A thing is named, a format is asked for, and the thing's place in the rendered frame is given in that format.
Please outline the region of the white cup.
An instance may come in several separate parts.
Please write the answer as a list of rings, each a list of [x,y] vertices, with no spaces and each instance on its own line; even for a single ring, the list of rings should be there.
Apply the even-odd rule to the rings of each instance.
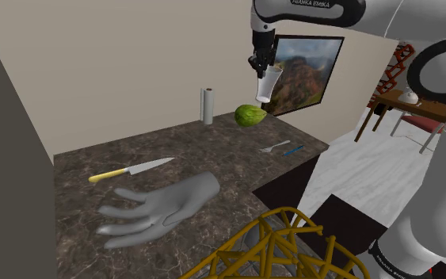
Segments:
[[[262,78],[257,80],[256,100],[261,103],[269,103],[274,86],[283,70],[279,67],[268,66]]]

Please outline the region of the green fruit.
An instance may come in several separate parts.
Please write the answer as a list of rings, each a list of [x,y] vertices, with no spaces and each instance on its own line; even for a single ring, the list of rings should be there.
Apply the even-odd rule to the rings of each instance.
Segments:
[[[242,127],[259,124],[266,116],[267,112],[255,105],[240,105],[234,111],[234,120]]]

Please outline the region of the white paper towel roll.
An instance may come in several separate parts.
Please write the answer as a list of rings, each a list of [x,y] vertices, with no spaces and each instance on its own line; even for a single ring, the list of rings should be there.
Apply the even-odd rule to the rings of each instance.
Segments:
[[[212,88],[200,89],[200,120],[206,125],[213,122],[214,96]]]

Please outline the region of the silver fork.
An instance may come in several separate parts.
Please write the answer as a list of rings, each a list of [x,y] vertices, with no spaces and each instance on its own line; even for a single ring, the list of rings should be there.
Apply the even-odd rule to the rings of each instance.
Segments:
[[[265,148],[259,149],[259,151],[263,152],[263,153],[268,153],[268,152],[271,152],[274,147],[279,147],[279,146],[285,145],[285,144],[290,143],[290,142],[291,142],[291,140],[285,140],[283,142],[274,144],[271,147],[265,147]]]

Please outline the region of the brown wooden table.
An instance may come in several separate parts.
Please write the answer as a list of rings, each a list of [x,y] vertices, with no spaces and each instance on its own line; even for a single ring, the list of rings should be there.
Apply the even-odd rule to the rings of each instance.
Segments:
[[[367,126],[367,123],[369,122],[372,114],[375,111],[375,107],[379,104],[384,104],[386,107],[383,109],[379,119],[375,123],[374,128],[372,131],[374,132],[381,120],[383,119],[383,116],[385,115],[386,111],[389,107],[393,107],[396,109],[401,109],[402,111],[413,113],[418,116],[427,117],[429,119],[445,123],[446,122],[446,105],[441,104],[439,102],[433,102],[428,100],[422,100],[420,106],[416,106],[416,104],[408,104],[405,102],[400,101],[398,98],[403,94],[402,90],[391,90],[385,94],[380,94],[377,96],[372,103],[372,106],[370,108],[370,111],[368,112],[368,115],[366,116],[364,123],[362,124],[361,128],[359,129],[359,132],[356,135],[355,142],[357,142],[364,129]]]

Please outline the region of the red-seated chair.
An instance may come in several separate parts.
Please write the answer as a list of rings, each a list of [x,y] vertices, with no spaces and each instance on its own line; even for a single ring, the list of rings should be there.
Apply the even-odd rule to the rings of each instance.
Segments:
[[[429,138],[424,142],[419,150],[419,153],[422,154],[427,146],[430,144],[432,139],[436,134],[441,134],[444,130],[445,123],[438,122],[436,120],[429,119],[428,117],[422,116],[414,116],[407,115],[406,112],[403,112],[399,119],[397,120],[395,126],[393,127],[390,136],[393,136],[402,121],[405,121],[408,124],[411,124],[415,127],[420,128],[421,130],[428,132],[430,134]]]

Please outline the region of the grey hand model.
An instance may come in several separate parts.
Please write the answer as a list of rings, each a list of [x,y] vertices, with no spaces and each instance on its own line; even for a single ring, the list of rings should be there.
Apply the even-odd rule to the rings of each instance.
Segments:
[[[131,209],[102,206],[98,212],[109,217],[134,219],[135,222],[101,225],[96,233],[112,236],[104,244],[106,249],[132,247],[159,239],[182,220],[195,215],[219,190],[219,182],[209,171],[145,193],[116,188],[117,195],[138,201],[140,206]]]

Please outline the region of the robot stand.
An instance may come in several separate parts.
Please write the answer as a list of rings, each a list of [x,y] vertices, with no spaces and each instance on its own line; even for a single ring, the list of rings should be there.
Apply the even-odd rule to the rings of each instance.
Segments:
[[[337,243],[358,255],[387,230],[381,223],[333,194],[318,208],[311,220],[323,226],[323,236],[315,233],[300,233],[298,236],[320,258],[326,255],[327,236],[334,235]]]

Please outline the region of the landscape wall picture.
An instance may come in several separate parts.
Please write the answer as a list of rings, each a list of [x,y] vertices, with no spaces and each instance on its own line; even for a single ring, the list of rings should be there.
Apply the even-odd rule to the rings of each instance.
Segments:
[[[321,103],[345,38],[343,36],[275,36],[271,65],[282,70],[268,103],[277,117]]]

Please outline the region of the red wall shelf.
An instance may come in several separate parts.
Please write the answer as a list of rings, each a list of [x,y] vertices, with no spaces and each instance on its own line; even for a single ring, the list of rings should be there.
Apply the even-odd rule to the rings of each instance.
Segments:
[[[396,78],[407,69],[405,63],[414,53],[413,46],[407,42],[402,42],[395,48],[393,56],[367,104],[368,108],[372,107],[377,96],[385,94],[395,88],[397,85]]]

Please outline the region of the yellow-handled knife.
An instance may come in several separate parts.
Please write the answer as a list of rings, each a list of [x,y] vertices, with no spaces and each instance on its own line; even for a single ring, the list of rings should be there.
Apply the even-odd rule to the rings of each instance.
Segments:
[[[96,183],[102,179],[115,177],[115,176],[118,176],[118,175],[124,174],[124,173],[129,173],[131,175],[137,174],[137,173],[143,172],[145,170],[155,168],[156,166],[161,166],[162,164],[167,163],[173,159],[174,159],[174,157],[167,157],[167,158],[163,158],[163,159],[152,160],[149,162],[143,162],[143,163],[140,163],[140,164],[137,164],[134,166],[129,166],[129,167],[125,167],[125,168],[122,168],[119,170],[113,170],[113,171],[109,171],[109,172],[106,172],[103,174],[97,174],[97,175],[91,176],[88,178],[88,181],[92,182],[92,183]]]

